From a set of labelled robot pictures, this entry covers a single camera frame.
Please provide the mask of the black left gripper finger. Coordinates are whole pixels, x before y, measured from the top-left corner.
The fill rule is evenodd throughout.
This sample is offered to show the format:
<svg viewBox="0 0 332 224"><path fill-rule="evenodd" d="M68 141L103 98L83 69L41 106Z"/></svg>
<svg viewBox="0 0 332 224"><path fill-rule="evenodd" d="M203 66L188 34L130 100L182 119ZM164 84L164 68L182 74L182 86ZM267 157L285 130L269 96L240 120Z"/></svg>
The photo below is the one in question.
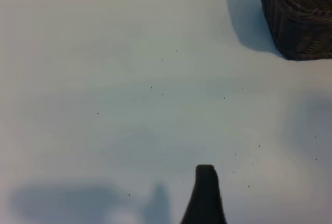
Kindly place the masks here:
<svg viewBox="0 0 332 224"><path fill-rule="evenodd" d="M217 172L212 165L196 166L193 191L181 221L191 223L227 223Z"/></svg>

